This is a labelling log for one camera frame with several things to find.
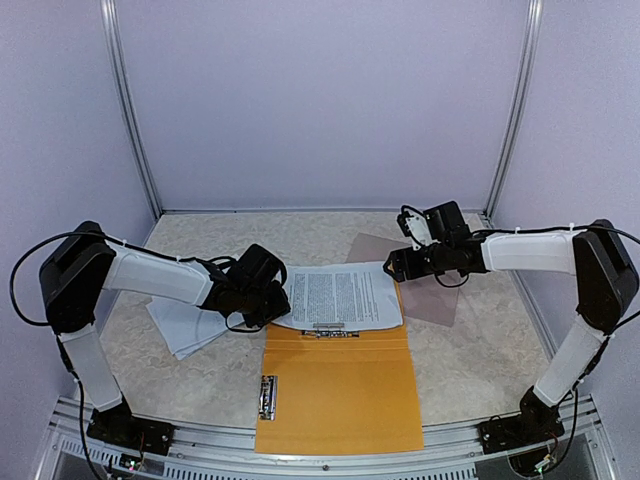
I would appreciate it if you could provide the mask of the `stack of printed papers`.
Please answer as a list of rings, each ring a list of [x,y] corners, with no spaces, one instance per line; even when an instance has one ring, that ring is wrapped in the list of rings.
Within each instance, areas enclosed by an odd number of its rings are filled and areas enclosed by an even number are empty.
[[[383,263],[290,266],[285,291],[291,312],[274,321],[294,330],[362,332],[401,326],[396,283]]]

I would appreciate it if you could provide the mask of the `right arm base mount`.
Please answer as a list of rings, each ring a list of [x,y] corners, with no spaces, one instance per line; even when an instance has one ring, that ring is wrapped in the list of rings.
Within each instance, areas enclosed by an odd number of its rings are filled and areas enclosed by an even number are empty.
[[[519,415],[492,417],[479,423],[477,431],[485,455],[550,441],[565,434],[560,421],[552,421],[541,429],[526,429]]]

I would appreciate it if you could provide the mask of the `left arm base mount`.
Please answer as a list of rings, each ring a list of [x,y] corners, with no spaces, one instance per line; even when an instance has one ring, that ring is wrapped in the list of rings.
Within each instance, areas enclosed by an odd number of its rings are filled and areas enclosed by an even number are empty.
[[[174,430],[175,427],[166,422],[96,412],[89,422],[87,436],[109,445],[167,456]]]

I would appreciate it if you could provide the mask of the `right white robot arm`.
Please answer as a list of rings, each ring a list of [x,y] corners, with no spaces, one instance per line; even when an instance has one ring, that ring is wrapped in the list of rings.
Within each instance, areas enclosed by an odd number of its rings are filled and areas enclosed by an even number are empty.
[[[384,272],[404,283],[461,280],[490,273],[543,273],[574,283],[574,319],[547,369],[526,391],[511,433],[535,442],[558,420],[565,397],[599,363],[616,332],[633,320],[628,309],[639,293],[639,272],[625,242],[633,235],[606,219],[588,224],[530,229],[472,229],[454,201],[419,210],[403,205],[397,224],[409,246],[388,254]]]

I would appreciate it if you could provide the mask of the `orange file folder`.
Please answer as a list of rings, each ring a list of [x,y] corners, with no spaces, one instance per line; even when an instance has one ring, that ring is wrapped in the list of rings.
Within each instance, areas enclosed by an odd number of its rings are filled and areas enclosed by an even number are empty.
[[[277,386],[274,418],[256,422],[258,453],[387,454],[424,445],[404,325],[348,338],[270,326],[262,374]]]

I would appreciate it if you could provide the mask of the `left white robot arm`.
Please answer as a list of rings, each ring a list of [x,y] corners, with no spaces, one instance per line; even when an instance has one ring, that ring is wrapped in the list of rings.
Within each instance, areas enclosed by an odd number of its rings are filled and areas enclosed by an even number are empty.
[[[250,245],[239,257],[203,259],[162,254],[107,235],[85,221],[55,238],[39,269],[45,317],[82,392],[100,415],[102,430],[121,445],[133,443],[140,424],[131,414],[95,326],[106,293],[159,298],[242,319],[252,333],[287,315],[284,263]]]

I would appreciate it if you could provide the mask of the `metal folder spine clip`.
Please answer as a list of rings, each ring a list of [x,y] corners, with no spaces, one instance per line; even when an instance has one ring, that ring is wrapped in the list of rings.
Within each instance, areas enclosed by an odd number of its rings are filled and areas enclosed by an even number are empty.
[[[314,323],[310,328],[301,330],[300,335],[316,339],[359,338],[360,332],[358,330],[349,329],[342,323]]]

